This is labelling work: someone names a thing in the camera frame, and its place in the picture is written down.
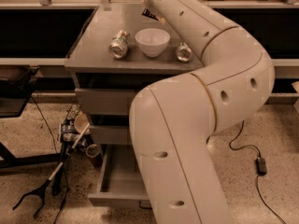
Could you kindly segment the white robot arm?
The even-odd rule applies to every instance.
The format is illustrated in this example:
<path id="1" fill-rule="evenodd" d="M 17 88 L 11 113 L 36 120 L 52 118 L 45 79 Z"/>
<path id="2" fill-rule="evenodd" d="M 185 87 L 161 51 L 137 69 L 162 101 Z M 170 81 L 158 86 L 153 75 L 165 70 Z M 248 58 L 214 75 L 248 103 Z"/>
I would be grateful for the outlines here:
<path id="1" fill-rule="evenodd" d="M 240 25 L 198 0 L 147 0 L 202 63 L 155 82 L 130 108 L 130 134 L 158 224 L 234 224 L 206 147 L 256 112 L 275 69 Z"/>

